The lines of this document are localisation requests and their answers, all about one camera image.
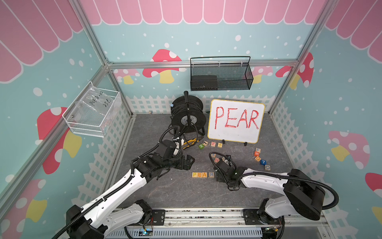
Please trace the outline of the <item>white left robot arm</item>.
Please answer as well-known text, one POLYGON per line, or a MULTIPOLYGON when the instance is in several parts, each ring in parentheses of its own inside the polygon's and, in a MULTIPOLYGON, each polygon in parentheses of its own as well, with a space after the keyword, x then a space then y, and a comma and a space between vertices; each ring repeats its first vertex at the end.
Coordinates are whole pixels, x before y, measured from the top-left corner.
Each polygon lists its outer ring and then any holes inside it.
POLYGON ((54 238, 67 233, 71 239, 103 239, 132 224, 142 227, 151 225, 153 209, 144 200, 138 200, 119 211, 117 207, 152 179, 163 176, 163 170, 190 170, 194 162, 193 157, 182 154, 178 157, 163 157, 158 153, 150 153, 136 158, 131 163, 131 169, 108 190, 82 207, 71 207, 66 213, 66 226, 54 238))

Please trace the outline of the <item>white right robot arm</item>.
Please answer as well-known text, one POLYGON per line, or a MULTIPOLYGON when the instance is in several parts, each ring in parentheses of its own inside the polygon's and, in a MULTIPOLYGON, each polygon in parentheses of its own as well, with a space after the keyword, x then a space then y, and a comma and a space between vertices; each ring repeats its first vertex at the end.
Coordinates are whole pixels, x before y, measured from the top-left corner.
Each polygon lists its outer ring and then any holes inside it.
POLYGON ((237 167, 232 161, 221 158, 214 159, 212 163, 218 177, 230 191, 245 187, 280 194, 276 199, 266 198, 262 201, 255 213, 262 224, 281 221, 284 216, 290 215, 318 221, 323 210, 339 203, 339 195, 333 188, 312 180, 298 169, 292 169, 289 173, 269 173, 237 167))

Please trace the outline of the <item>whiteboard with red PEAR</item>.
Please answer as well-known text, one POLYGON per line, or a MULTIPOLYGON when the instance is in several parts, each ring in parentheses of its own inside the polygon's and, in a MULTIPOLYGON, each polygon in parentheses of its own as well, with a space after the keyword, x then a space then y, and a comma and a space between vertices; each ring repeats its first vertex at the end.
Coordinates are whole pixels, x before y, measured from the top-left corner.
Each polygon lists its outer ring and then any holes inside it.
POLYGON ((208 138, 256 144, 266 106, 262 103, 214 99, 210 104, 208 138))

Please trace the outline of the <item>black box in basket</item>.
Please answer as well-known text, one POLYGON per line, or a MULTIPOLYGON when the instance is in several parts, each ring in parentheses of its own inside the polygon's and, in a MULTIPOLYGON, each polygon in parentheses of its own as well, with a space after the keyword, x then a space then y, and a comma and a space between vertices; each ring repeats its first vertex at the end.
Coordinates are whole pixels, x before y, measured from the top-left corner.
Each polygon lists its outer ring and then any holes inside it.
POLYGON ((195 75, 191 77, 192 91, 215 91, 218 90, 216 75, 195 75))

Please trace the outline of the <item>yellow handled pliers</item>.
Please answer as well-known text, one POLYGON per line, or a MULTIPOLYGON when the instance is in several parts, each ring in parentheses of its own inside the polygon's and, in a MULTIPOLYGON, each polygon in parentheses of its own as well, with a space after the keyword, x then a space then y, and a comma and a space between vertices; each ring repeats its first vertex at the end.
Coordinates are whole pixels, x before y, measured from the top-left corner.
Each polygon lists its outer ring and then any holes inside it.
POLYGON ((187 148, 189 148, 189 147, 194 146, 194 145, 195 145, 196 143, 198 143, 198 142, 199 142, 198 138, 189 139, 189 140, 187 140, 187 141, 185 141, 185 142, 183 143, 182 148, 183 148, 183 150, 185 150, 185 149, 187 149, 187 148))

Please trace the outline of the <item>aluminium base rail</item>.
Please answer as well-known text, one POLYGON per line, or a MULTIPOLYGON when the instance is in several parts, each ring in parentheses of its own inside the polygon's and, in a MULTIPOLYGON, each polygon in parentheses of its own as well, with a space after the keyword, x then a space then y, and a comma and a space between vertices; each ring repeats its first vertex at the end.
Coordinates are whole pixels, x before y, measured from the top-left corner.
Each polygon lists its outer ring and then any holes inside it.
POLYGON ((108 234, 108 239, 333 239, 324 216, 312 221, 285 216, 267 224, 257 208, 157 208, 145 226, 132 224, 108 234))

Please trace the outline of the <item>black mesh wall basket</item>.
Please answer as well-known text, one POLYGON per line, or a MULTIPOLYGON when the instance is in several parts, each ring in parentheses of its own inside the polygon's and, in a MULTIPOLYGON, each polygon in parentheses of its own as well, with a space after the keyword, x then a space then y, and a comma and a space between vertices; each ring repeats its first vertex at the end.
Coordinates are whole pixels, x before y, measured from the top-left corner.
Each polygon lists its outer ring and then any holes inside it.
POLYGON ((195 75, 216 75, 218 90, 250 90, 254 76, 249 56, 192 57, 190 81, 195 75))

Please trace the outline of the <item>clear plastic wall bin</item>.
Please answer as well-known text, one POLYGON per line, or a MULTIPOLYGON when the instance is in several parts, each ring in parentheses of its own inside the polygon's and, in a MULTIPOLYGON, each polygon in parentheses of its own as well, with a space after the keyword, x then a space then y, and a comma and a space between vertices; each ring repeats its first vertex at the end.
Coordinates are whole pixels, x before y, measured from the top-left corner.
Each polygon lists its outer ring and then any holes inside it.
POLYGON ((120 92, 89 82, 62 117, 74 134, 105 137, 121 105, 120 92))

